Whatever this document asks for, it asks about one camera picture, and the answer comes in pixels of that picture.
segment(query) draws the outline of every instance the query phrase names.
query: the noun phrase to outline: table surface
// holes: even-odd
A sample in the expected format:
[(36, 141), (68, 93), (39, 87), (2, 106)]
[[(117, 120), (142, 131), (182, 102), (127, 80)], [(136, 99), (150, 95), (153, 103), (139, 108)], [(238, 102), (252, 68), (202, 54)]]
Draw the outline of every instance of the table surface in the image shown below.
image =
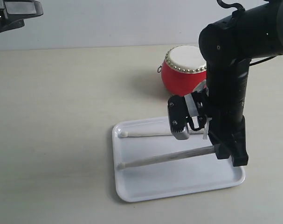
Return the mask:
[(157, 68), (171, 47), (0, 52), (0, 224), (283, 224), (283, 56), (250, 69), (242, 185), (116, 195), (112, 127), (167, 116)]

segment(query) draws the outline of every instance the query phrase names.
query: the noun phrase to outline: wooden drumstick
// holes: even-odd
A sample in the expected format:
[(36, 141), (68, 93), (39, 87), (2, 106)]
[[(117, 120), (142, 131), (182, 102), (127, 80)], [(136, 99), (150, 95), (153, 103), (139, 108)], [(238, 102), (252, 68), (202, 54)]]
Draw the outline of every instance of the wooden drumstick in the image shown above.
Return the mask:
[(157, 156), (153, 156), (153, 157), (149, 157), (149, 158), (145, 158), (141, 160), (136, 160), (136, 161), (128, 162), (128, 163), (122, 162), (118, 164), (117, 168), (119, 170), (122, 170), (126, 168), (141, 167), (141, 166), (147, 166), (147, 165), (152, 165), (152, 164), (157, 164), (157, 163), (162, 163), (162, 162), (182, 160), (186, 158), (191, 158), (191, 157), (196, 157), (196, 156), (201, 156), (201, 155), (208, 155), (208, 154), (213, 154), (213, 153), (215, 153), (214, 146), (208, 146), (208, 147), (196, 148), (196, 149), (191, 149), (191, 150), (177, 152), (177, 153), (157, 155)]
[[(203, 134), (204, 130), (199, 130), (197, 132), (189, 129), (190, 134)], [(133, 132), (121, 132), (119, 133), (120, 138), (127, 138), (127, 137), (151, 137), (151, 136), (167, 136), (172, 135), (170, 129), (164, 129), (161, 131), (133, 131)]]

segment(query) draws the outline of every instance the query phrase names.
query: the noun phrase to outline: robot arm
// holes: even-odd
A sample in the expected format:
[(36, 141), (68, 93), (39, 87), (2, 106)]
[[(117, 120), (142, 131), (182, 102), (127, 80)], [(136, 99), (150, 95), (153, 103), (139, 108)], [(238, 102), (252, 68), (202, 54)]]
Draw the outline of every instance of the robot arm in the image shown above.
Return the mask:
[[(207, 62), (206, 87), (168, 101), (173, 135), (187, 139), (186, 127), (206, 128), (218, 159), (232, 158), (234, 166), (248, 163), (243, 108), (251, 59), (283, 55), (283, 0), (246, 11), (242, 5), (225, 4), (236, 11), (202, 30), (199, 47)], [(195, 127), (192, 117), (197, 117)]]
[(0, 0), (0, 33), (24, 26), (24, 19), (43, 15), (35, 0)]

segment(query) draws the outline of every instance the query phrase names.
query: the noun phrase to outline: drum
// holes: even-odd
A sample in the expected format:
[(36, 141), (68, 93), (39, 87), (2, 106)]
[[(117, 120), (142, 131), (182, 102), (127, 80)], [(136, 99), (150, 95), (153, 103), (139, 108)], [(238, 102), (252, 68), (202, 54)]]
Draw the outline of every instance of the drum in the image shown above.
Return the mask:
[(158, 72), (168, 91), (185, 96), (206, 79), (207, 64), (198, 47), (182, 45), (167, 52)]

